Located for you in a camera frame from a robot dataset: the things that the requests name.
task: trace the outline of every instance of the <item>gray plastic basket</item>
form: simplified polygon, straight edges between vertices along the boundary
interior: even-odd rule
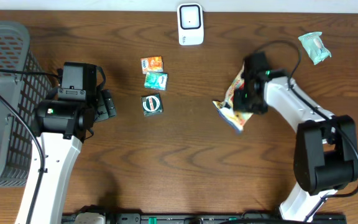
[[[0,68],[41,72],[29,50],[30,35],[16,22],[0,22]],[[43,75],[0,72],[0,94],[30,125],[31,112],[51,89]],[[25,185],[31,163],[31,137],[0,103],[0,187]]]

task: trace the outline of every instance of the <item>white wall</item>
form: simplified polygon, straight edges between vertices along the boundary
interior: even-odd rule
[[[176,11],[181,0],[0,0],[0,9]],[[358,0],[198,0],[208,12],[358,13]]]

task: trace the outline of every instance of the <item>teal packet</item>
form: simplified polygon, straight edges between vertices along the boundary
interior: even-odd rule
[[[311,32],[298,37],[314,65],[322,62],[328,56],[332,57],[330,51],[324,47],[323,41],[320,39],[321,34],[322,32]]]
[[[167,87],[168,74],[147,72],[144,86],[155,90],[165,90]]]

